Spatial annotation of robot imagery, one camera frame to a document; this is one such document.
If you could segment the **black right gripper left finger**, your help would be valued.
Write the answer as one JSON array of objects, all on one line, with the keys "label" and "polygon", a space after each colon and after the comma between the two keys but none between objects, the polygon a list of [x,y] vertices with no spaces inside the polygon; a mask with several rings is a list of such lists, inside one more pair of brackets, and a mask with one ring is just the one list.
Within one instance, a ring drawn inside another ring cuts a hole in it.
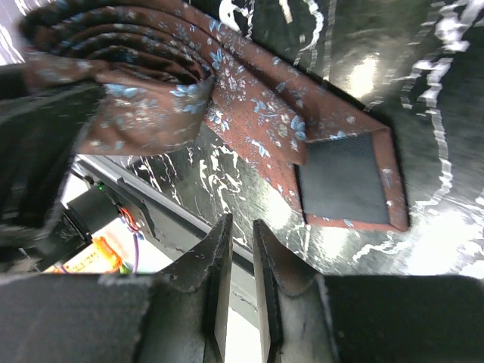
[{"label": "black right gripper left finger", "polygon": [[3,362],[221,362],[232,217],[148,274],[1,277]]}]

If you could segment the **brown tie with blue flowers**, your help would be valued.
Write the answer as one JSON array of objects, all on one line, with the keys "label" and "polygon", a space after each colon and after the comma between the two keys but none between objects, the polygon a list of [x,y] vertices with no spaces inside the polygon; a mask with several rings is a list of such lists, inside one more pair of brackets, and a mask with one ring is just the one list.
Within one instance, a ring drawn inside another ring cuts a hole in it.
[{"label": "brown tie with blue flowers", "polygon": [[171,153],[208,126],[306,224],[408,229],[390,128],[195,7],[56,1],[18,30],[33,91],[105,87],[80,153]]}]

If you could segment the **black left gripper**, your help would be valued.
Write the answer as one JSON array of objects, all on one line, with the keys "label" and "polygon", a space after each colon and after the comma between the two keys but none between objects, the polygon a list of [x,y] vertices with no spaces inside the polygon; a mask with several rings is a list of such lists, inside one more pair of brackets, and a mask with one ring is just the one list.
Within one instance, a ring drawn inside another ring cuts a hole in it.
[{"label": "black left gripper", "polygon": [[1,68],[1,259],[20,261],[62,215],[70,168],[104,89],[74,82],[28,92],[25,66]]}]

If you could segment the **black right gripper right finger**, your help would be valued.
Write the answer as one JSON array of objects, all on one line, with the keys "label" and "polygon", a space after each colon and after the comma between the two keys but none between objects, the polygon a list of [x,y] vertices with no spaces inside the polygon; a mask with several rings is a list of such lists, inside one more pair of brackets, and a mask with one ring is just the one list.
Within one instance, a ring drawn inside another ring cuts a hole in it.
[{"label": "black right gripper right finger", "polygon": [[481,362],[483,283],[459,275],[325,275],[253,223],[265,362]]}]

